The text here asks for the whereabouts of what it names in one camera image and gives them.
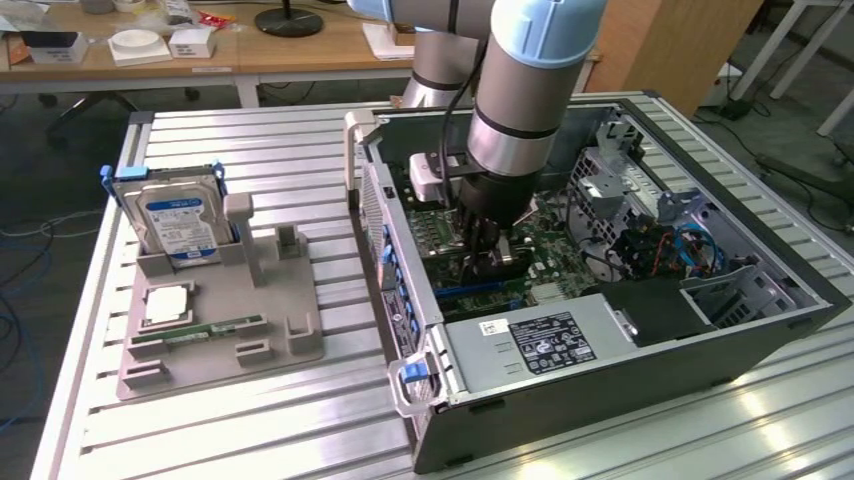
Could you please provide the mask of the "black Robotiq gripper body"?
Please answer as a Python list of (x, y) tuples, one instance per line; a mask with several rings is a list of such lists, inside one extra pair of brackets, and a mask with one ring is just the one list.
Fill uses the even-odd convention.
[(536, 186), (536, 173), (502, 176), (484, 172), (467, 176), (459, 191), (463, 224), (488, 221), (500, 229), (508, 229), (528, 208)]

